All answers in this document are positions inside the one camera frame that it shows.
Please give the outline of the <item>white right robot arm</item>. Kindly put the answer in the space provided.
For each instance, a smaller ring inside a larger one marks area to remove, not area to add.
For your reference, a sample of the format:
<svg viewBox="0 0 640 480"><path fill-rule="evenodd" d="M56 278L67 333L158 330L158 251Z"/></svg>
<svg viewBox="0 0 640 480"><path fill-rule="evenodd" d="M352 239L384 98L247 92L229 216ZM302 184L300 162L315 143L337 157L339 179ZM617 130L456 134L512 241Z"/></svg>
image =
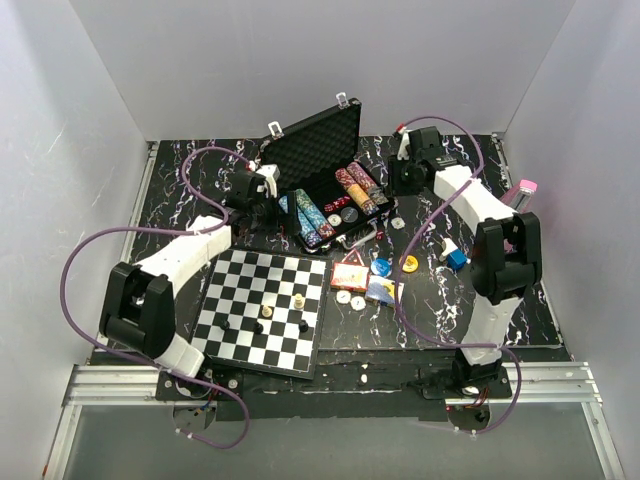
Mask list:
<svg viewBox="0 0 640 480"><path fill-rule="evenodd" d="M396 135L400 145L388 162L389 194L430 190L474 235L470 278L476 296L446 384L464 397L484 395L500 380L512 316L542 277L540 221L505 205L482 184L478 169L446 154L436 127L401 126Z"/></svg>

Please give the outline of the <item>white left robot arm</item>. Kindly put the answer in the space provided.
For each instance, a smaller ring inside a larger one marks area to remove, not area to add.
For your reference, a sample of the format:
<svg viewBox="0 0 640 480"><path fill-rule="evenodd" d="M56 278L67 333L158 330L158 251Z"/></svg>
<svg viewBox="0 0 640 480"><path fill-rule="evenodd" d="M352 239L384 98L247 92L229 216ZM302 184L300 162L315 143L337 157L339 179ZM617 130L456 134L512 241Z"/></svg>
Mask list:
<svg viewBox="0 0 640 480"><path fill-rule="evenodd" d="M177 294L235 237L289 220L278 212L279 175L275 164L236 173L220 214L197 217L158 252L136 264L120 262L110 273L100 334L179 375L178 387L190 399L205 398L213 377L202 368L204 354L177 333Z"/></svg>

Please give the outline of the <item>grey white chip stack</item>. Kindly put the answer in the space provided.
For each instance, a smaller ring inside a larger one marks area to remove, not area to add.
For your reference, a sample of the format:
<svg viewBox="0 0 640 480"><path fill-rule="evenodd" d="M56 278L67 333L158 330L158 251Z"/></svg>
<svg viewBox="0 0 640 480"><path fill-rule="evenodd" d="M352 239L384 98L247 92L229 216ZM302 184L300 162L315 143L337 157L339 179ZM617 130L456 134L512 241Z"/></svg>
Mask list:
<svg viewBox="0 0 640 480"><path fill-rule="evenodd" d="M394 218L391 223L395 229L402 229L405 226L404 220L400 217Z"/></svg>

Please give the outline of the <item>triangular all-in marker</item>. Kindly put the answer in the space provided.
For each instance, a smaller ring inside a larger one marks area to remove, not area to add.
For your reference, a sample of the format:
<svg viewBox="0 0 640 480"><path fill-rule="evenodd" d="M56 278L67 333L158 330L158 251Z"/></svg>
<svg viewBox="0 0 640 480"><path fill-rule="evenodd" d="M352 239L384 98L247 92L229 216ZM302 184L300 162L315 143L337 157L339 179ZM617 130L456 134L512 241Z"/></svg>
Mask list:
<svg viewBox="0 0 640 480"><path fill-rule="evenodd" d="M365 262L361 257L360 252L354 248L351 249L345 256L344 258L341 260L342 263L345 264L349 264L349 265L358 265L358 266L364 266Z"/></svg>

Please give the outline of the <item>black poker set case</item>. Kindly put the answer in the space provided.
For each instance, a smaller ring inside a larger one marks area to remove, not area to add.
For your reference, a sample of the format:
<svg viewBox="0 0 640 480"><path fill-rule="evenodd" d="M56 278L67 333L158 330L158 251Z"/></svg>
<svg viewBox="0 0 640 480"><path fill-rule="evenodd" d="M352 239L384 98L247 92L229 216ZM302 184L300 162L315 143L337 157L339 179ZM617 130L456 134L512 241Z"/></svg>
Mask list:
<svg viewBox="0 0 640 480"><path fill-rule="evenodd" d="M359 217L354 223L342 221L338 226L332 226L336 235L322 239L314 248L307 247L298 234L301 245L310 253L327 249L366 226L375 227L397 205L385 194L383 184L358 160L361 110L362 104L357 98L349 98L340 92L336 95L335 105L301 121L286 127L276 121L270 122L269 134L261 142L261 164L276 164L279 168L277 186L281 197L291 190L302 189L327 220L332 214L340 216L345 207L358 211ZM372 215L366 215L336 180L335 172L340 168L346 169L354 161L361 164L388 199L387 203L377 205L378 211ZM346 205L334 207L331 212L325 211L325 205L340 201L342 197L349 200Z"/></svg>

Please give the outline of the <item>black white chess board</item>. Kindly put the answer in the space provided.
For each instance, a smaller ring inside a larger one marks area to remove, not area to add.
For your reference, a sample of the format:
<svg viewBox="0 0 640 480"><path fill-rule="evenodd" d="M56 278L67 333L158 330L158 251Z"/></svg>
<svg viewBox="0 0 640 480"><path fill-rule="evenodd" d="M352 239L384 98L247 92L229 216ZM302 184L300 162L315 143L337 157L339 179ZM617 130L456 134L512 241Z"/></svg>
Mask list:
<svg viewBox="0 0 640 480"><path fill-rule="evenodd" d="M229 249L211 263L209 284L191 345L213 362L310 379L329 292L330 262L323 258ZM301 294L302 309L294 307ZM267 305L271 318L262 315ZM230 322L223 331L222 320ZM299 323L309 329L302 333ZM262 334L253 325L264 325Z"/></svg>

